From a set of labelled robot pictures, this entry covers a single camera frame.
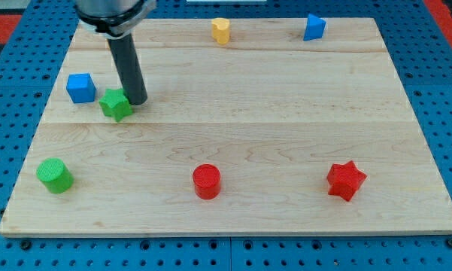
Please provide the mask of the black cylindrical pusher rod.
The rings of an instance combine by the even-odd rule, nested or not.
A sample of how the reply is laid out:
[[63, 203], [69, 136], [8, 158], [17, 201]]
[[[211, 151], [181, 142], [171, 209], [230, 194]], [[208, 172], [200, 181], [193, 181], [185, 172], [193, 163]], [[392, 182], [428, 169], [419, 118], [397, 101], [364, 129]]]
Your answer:
[[128, 34], [119, 39], [109, 39], [108, 46], [124, 95], [131, 105], [144, 104], [147, 101], [147, 91], [132, 35]]

